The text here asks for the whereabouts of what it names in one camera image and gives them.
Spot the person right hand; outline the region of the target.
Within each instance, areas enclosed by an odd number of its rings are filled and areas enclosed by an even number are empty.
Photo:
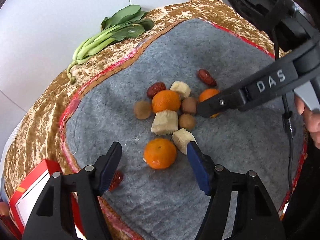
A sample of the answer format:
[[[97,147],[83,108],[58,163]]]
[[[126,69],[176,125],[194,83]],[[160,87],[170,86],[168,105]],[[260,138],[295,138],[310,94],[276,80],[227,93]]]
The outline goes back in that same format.
[[[311,111],[301,98],[295,95],[295,106],[299,115],[304,119],[307,131],[310,133],[314,145],[319,148],[320,143],[320,114]]]

